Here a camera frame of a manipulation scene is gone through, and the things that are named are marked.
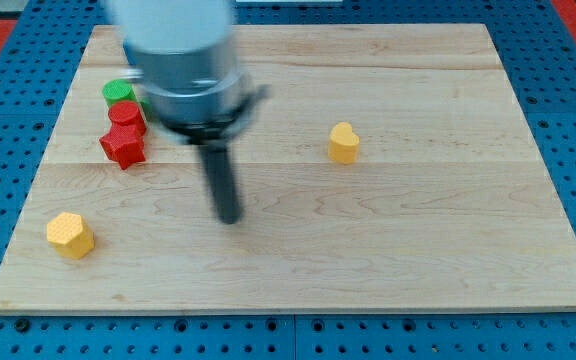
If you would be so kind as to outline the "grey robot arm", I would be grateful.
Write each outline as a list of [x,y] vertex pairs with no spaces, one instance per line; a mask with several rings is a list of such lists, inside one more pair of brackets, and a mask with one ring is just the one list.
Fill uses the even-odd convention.
[[104,8],[162,128],[194,143],[244,131],[265,88],[239,59],[230,1],[109,0]]

